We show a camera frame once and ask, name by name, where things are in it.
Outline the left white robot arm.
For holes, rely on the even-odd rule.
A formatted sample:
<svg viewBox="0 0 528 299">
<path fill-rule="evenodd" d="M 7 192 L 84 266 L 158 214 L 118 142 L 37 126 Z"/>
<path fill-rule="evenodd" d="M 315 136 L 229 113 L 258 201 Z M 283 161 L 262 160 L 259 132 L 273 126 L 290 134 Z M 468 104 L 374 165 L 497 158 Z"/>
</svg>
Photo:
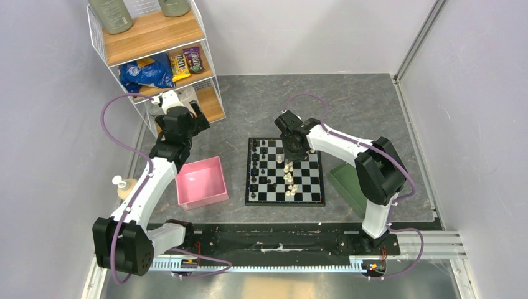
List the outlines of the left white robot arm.
<svg viewBox="0 0 528 299">
<path fill-rule="evenodd" d="M 193 137 L 210 128 L 210 123 L 197 101 L 185 105 L 163 96 L 163 114 L 156 118 L 161 132 L 149 154 L 144 154 L 109 132 L 105 113 L 112 103 L 109 100 L 101 111 L 103 131 L 114 143 L 147 161 L 139 181 L 121 205 L 110 217 L 99 217 L 92 226 L 98 266 L 108 269 L 115 283 L 122 285 L 132 275 L 143 276 L 158 255 L 172 249 L 183 255 L 194 250 L 191 223 L 168 220 L 154 230 L 148 230 L 148 223 L 161 195 L 190 156 Z"/>
</svg>

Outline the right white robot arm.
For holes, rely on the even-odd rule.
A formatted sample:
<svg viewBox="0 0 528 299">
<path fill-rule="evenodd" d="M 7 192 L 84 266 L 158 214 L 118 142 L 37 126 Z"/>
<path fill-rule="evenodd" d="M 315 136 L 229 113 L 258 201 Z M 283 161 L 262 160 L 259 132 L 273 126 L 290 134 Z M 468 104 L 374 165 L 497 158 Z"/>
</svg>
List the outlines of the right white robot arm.
<svg viewBox="0 0 528 299">
<path fill-rule="evenodd" d="M 359 246 L 368 255 L 382 250 L 389 232 L 391 205 L 409 179 L 392 142 L 384 137 L 353 137 L 314 118 L 303 121 L 290 110 L 283 111 L 275 125 L 288 160 L 302 161 L 310 150 L 315 150 L 355 167 L 360 190 L 367 199 Z"/>
</svg>

